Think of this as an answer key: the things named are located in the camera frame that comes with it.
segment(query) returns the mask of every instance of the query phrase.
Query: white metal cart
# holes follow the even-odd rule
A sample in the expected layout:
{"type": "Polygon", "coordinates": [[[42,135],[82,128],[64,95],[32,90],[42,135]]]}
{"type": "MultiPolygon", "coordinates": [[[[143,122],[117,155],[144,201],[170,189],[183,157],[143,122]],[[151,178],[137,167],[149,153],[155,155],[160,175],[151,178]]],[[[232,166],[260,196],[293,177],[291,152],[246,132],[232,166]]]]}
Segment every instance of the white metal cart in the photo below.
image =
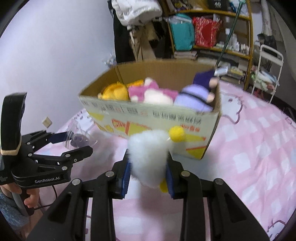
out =
{"type": "Polygon", "coordinates": [[[271,62],[273,62],[273,63],[275,63],[275,64],[277,64],[277,65],[280,66],[279,76],[277,78],[275,88],[274,88],[273,91],[269,91],[268,92],[269,94],[271,94],[271,99],[269,101],[269,103],[270,103],[272,101],[272,98],[274,97],[274,94],[276,92],[276,88],[279,85],[279,78],[281,76],[281,69],[282,69],[283,64],[284,64],[284,57],[283,57],[283,55],[279,51],[275,50],[274,48],[269,47],[269,46],[264,45],[264,44],[261,45],[261,47],[260,47],[260,55],[259,55],[259,63],[258,63],[258,68],[257,68],[257,72],[256,72],[256,77],[255,77],[255,80],[254,80],[252,94],[254,92],[255,87],[257,89],[262,90],[260,84],[257,82],[257,77],[258,77],[258,73],[259,73],[259,70],[260,70],[260,64],[261,64],[261,58],[262,57],[264,59],[267,59],[267,60],[269,60],[269,61],[271,61],[271,62]],[[272,52],[276,53],[277,54],[277,57],[275,57],[275,56],[267,53],[266,51],[264,51],[264,49],[268,49],[268,50],[271,50],[272,52]]]}

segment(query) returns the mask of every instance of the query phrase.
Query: metal screw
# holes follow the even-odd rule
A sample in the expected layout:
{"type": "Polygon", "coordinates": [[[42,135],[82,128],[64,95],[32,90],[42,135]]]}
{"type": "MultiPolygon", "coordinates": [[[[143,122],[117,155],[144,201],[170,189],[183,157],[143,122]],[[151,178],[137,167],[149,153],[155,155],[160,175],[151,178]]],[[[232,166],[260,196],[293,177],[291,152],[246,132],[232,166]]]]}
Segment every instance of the metal screw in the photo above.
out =
{"type": "Polygon", "coordinates": [[[80,180],[79,180],[79,179],[74,179],[74,180],[72,181],[72,184],[73,184],[74,186],[78,185],[79,183],[80,183],[80,180]]]}
{"type": "Polygon", "coordinates": [[[106,176],[107,177],[113,177],[114,176],[114,172],[108,171],[108,172],[106,172],[106,176]]]}
{"type": "Polygon", "coordinates": [[[188,172],[188,171],[182,171],[182,172],[181,172],[181,175],[182,175],[183,177],[189,177],[189,176],[190,176],[190,172],[188,172]]]}
{"type": "Polygon", "coordinates": [[[218,184],[218,185],[223,185],[224,181],[221,178],[217,178],[215,180],[215,183],[218,184]]]}

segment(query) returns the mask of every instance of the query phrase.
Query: yellow pom-pom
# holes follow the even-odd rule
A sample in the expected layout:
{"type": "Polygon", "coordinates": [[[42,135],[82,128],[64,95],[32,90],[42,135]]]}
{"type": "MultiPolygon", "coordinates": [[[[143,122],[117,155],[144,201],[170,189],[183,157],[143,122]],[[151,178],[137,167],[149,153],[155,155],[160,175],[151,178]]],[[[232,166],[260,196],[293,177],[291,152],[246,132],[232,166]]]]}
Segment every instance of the yellow pom-pom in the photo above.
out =
{"type": "Polygon", "coordinates": [[[168,193],[168,186],[166,184],[166,179],[164,178],[163,181],[161,182],[161,184],[159,185],[160,190],[163,193],[168,193]]]}
{"type": "Polygon", "coordinates": [[[168,132],[173,142],[185,141],[185,131],[181,126],[174,126],[168,132]]]}

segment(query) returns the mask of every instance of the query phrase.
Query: cardboard box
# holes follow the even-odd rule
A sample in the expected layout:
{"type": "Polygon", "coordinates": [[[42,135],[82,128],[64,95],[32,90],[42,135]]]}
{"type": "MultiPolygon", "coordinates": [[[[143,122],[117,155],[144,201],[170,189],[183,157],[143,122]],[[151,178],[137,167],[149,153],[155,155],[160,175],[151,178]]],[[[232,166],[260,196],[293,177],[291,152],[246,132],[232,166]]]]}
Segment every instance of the cardboard box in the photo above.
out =
{"type": "Polygon", "coordinates": [[[129,138],[145,130],[169,130],[182,126],[186,142],[175,143],[174,153],[201,159],[209,146],[220,118],[219,86],[215,89],[214,110],[198,113],[177,106],[162,106],[128,101],[101,100],[98,93],[116,82],[128,84],[151,77],[160,88],[180,91],[193,82],[196,72],[212,66],[190,60],[152,60],[120,64],[102,74],[80,93],[80,100],[98,127],[103,131],[129,138]]]}

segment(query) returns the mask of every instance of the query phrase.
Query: wall outlet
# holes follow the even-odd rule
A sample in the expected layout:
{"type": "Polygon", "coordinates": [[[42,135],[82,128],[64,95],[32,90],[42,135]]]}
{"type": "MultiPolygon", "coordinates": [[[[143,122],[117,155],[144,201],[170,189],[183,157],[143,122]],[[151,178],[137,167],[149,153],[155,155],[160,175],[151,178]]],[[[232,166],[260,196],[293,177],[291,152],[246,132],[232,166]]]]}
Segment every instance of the wall outlet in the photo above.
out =
{"type": "Polygon", "coordinates": [[[46,119],[44,121],[42,121],[42,124],[46,127],[49,128],[52,125],[52,121],[46,117],[46,119]]]}

